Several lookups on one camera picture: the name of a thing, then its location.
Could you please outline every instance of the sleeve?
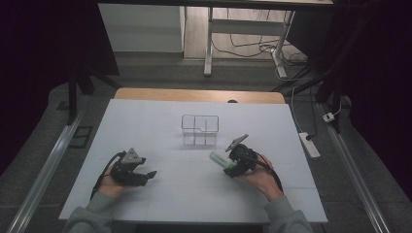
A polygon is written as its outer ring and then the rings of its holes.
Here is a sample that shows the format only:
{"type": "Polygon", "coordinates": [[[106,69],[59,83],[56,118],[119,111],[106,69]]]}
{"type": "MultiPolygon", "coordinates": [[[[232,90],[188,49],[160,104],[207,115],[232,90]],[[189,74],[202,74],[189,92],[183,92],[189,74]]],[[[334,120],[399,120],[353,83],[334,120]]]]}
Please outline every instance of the sleeve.
{"type": "Polygon", "coordinates": [[[86,208],[78,207],[67,220],[64,233],[110,233],[115,199],[96,192],[86,208]]]}
{"type": "Polygon", "coordinates": [[[312,232],[302,211],[295,211],[286,196],[269,202],[264,209],[270,220],[269,232],[312,232]]]}

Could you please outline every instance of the transparent box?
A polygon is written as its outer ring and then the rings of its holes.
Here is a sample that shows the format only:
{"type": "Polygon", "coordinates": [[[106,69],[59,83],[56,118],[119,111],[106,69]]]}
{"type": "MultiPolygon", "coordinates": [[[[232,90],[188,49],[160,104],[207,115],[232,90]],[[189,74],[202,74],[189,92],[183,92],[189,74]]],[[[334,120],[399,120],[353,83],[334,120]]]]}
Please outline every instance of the transparent box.
{"type": "Polygon", "coordinates": [[[214,146],[219,132],[219,117],[183,115],[182,132],[184,145],[214,146]]]}

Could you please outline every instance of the white tabletop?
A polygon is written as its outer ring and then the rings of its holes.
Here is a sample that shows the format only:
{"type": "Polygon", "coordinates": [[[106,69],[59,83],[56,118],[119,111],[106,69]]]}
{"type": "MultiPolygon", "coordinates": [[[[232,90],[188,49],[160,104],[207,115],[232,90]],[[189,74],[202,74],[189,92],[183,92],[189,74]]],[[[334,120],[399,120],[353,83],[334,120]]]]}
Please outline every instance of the white tabletop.
{"type": "Polygon", "coordinates": [[[267,223],[265,197],[231,179],[209,158],[234,138],[249,134],[247,147],[274,164],[285,194],[309,221],[327,221],[291,111],[285,104],[226,104],[111,100],[60,218],[85,207],[110,158],[135,148],[146,157],[135,172],[157,171],[146,186],[132,188],[115,206],[115,219],[147,222],[267,223]],[[219,116],[215,146],[183,144],[183,115],[219,116]]]}

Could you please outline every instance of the green object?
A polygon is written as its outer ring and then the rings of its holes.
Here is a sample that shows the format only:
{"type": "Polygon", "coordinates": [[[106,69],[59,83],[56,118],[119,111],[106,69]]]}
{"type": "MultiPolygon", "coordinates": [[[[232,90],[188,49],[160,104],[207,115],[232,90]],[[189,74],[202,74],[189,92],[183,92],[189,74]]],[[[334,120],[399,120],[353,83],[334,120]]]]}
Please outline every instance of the green object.
{"type": "Polygon", "coordinates": [[[210,157],[217,163],[219,163],[221,166],[223,166],[224,168],[232,168],[235,164],[229,160],[226,157],[221,156],[220,154],[216,153],[216,152],[211,152],[210,153],[210,157]]]}

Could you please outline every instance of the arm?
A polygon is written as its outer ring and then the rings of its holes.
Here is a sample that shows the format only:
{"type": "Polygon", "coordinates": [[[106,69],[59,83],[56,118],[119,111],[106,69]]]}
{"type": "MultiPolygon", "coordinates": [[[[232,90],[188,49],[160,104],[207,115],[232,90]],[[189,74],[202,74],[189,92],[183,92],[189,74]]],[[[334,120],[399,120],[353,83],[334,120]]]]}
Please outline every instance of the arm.
{"type": "Polygon", "coordinates": [[[121,186],[110,177],[110,170],[106,172],[98,191],[94,194],[86,208],[78,207],[70,215],[63,228],[63,232],[112,232],[113,205],[121,194],[129,189],[121,186]]]}
{"type": "MultiPolygon", "coordinates": [[[[272,163],[264,156],[258,159],[272,167],[272,163]]],[[[266,169],[257,165],[252,173],[241,176],[241,179],[260,190],[269,201],[264,207],[270,220],[269,232],[312,232],[303,212],[292,209],[288,198],[266,169]]]]}

